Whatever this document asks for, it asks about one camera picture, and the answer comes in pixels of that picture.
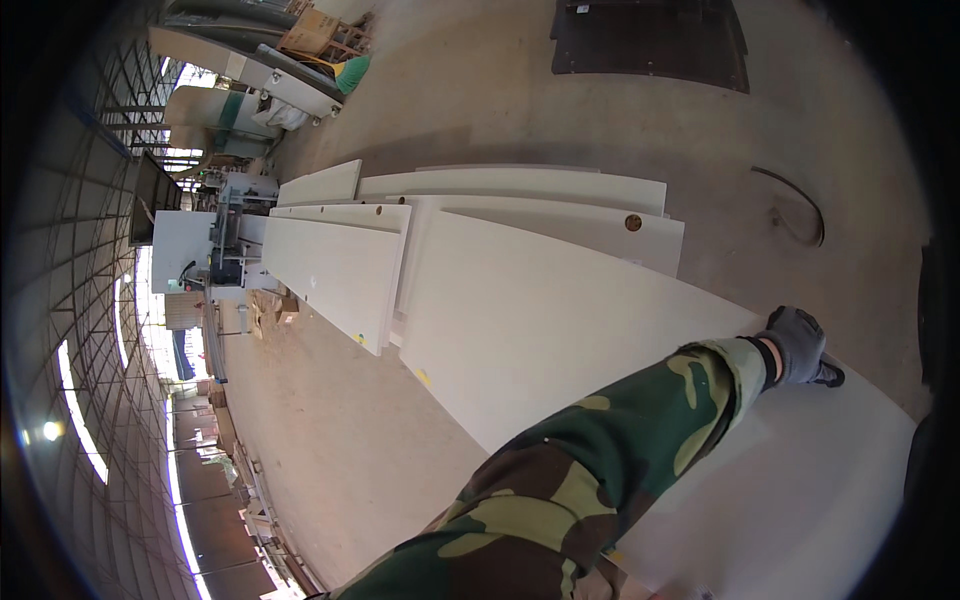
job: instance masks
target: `ceiling light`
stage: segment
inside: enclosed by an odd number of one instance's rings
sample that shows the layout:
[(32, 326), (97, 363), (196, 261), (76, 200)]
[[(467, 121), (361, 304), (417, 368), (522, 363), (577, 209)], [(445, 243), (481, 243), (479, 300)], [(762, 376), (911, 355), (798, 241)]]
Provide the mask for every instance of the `ceiling light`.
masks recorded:
[(43, 437), (51, 442), (60, 436), (60, 425), (51, 420), (43, 423)]

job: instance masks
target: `green broom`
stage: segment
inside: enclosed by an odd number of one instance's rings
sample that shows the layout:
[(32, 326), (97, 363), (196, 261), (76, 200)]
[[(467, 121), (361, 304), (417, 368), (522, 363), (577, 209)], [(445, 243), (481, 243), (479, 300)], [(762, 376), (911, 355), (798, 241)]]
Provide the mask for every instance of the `green broom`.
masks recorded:
[(337, 88), (345, 94), (349, 94), (356, 89), (357, 84), (360, 83), (360, 78), (363, 77), (364, 73), (367, 72), (367, 67), (370, 66), (370, 57), (368, 56), (361, 56), (347, 60), (346, 62), (337, 62), (334, 64), (333, 62), (311, 57), (308, 54), (297, 52), (296, 50), (286, 50), (286, 52), (296, 54), (310, 62), (325, 64), (333, 69), (333, 77), (337, 82)]

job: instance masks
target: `camouflage jacket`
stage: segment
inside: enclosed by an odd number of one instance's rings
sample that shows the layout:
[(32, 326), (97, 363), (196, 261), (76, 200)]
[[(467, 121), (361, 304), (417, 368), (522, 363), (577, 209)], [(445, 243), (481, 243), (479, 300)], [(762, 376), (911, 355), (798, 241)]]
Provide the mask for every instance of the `camouflage jacket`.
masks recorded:
[(701, 342), (548, 417), (500, 448), (431, 526), (324, 597), (569, 598), (762, 389), (772, 357)]

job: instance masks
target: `gray work glove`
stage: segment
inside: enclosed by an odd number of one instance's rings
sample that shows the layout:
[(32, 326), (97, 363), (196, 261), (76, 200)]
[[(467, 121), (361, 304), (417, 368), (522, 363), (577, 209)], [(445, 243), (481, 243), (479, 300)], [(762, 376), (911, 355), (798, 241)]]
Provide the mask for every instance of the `gray work glove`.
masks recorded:
[(777, 345), (783, 373), (774, 384), (822, 383), (829, 388), (843, 385), (843, 371), (824, 361), (827, 334), (817, 320), (794, 306), (781, 306), (767, 320), (767, 328), (755, 337)]

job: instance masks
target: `factory floor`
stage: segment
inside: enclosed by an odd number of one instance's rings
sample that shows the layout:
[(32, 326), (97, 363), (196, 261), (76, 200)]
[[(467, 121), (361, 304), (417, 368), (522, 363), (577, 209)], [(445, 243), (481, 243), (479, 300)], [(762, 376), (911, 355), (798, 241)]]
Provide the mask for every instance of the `factory floor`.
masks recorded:
[[(363, 82), (338, 118), (287, 134), (275, 174), (363, 158), (364, 176), (515, 162), (666, 181), (666, 211), (686, 222), (679, 279), (757, 313), (803, 307), (828, 351), (919, 420), (929, 410), (916, 336), (928, 230), (892, 108), (855, 48), (803, 3), (735, 5), (749, 95), (552, 75), (553, 0), (379, 2)], [(801, 235), (814, 221), (753, 165), (817, 201), (822, 248), (774, 227), (774, 207)], [(335, 586), (417, 533), (485, 455), (396, 348), (373, 357), (301, 307), (263, 340), (225, 338), (228, 402), (289, 538)]]

